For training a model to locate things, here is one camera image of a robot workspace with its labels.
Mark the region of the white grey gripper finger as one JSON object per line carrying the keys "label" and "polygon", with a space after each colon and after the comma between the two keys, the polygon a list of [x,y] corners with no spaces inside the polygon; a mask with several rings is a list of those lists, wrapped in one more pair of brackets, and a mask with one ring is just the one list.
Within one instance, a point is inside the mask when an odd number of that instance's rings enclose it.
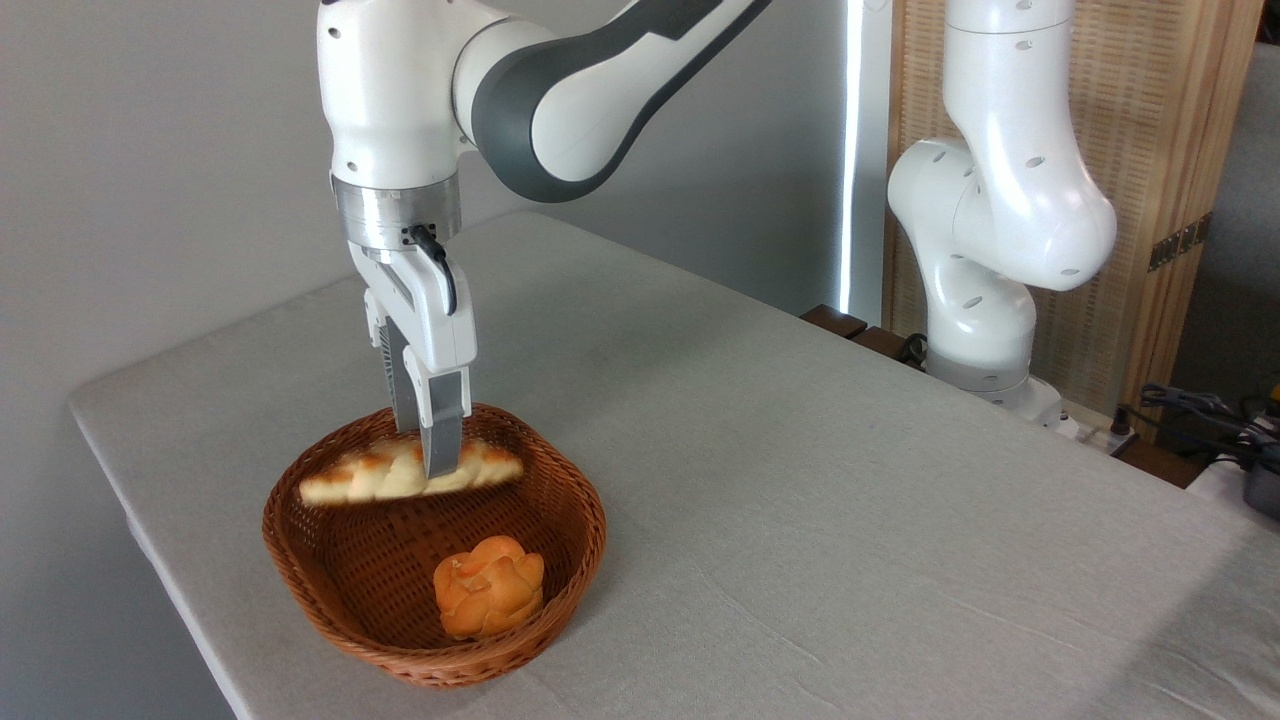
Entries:
{"label": "white grey gripper finger", "polygon": [[390,316],[384,316],[376,324],[376,332],[396,428],[399,433],[416,430],[420,428],[419,401],[404,360],[410,343]]}
{"label": "white grey gripper finger", "polygon": [[454,473],[460,465],[465,418],[470,414],[468,370],[424,375],[419,368],[419,424],[426,478]]}

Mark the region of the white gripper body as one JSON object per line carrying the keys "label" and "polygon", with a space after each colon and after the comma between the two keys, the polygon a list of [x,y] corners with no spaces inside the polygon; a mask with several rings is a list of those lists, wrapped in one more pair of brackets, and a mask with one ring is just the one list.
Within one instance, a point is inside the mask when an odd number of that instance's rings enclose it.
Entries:
{"label": "white gripper body", "polygon": [[477,356],[474,305],[461,269],[444,269],[424,249],[385,252],[388,263],[372,259],[366,247],[351,243],[349,254],[366,284],[364,305],[374,347],[378,327],[392,319],[431,375],[465,368]]}

